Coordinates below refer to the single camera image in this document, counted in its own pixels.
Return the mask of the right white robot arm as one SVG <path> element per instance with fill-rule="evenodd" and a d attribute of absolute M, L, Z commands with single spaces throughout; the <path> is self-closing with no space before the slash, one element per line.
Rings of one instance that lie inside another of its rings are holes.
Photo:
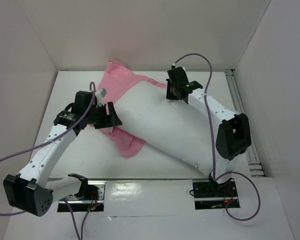
<path fill-rule="evenodd" d="M 168 100 L 182 100 L 208 119 L 212 143 L 212 172 L 208 176 L 208 190 L 220 196 L 230 185 L 231 172 L 247 148 L 251 146 L 249 119 L 224 107 L 197 81 L 188 80 L 185 68 L 172 65 L 167 71 Z"/>

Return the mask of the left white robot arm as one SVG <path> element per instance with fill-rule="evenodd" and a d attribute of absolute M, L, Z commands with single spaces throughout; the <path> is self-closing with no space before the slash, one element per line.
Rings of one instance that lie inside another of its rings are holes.
<path fill-rule="evenodd" d="M 88 178 L 76 173 L 48 182 L 52 170 L 67 147 L 76 139 L 86 126 L 106 129 L 121 126 L 113 102 L 93 105 L 88 114 L 76 125 L 80 115 L 71 112 L 72 104 L 62 110 L 53 122 L 51 131 L 29 163 L 17 175 L 7 175 L 3 187 L 10 206 L 33 214 L 43 216 L 52 203 L 73 195 L 82 200 L 89 195 L 98 196 L 98 189 L 88 183 Z"/>

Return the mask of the pink satin pillowcase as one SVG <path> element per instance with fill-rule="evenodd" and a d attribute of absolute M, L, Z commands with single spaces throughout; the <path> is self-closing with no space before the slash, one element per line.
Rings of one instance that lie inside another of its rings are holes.
<path fill-rule="evenodd" d="M 104 88 L 107 91 L 104 97 L 106 102 L 116 103 L 128 90 L 142 81 L 159 88 L 167 88 L 166 83 L 158 82 L 145 75 L 135 74 L 122 62 L 109 60 L 98 89 Z M 103 128 L 100 131 L 114 141 L 121 156 L 124 158 L 135 156 L 146 144 L 144 140 L 118 127 Z"/>

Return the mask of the white pillow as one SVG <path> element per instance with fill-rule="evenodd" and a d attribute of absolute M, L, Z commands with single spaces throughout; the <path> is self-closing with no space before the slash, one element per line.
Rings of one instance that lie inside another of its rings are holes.
<path fill-rule="evenodd" d="M 182 100 L 169 101 L 166 91 L 141 81 L 114 102 L 120 128 L 209 175 L 212 143 L 206 116 Z"/>

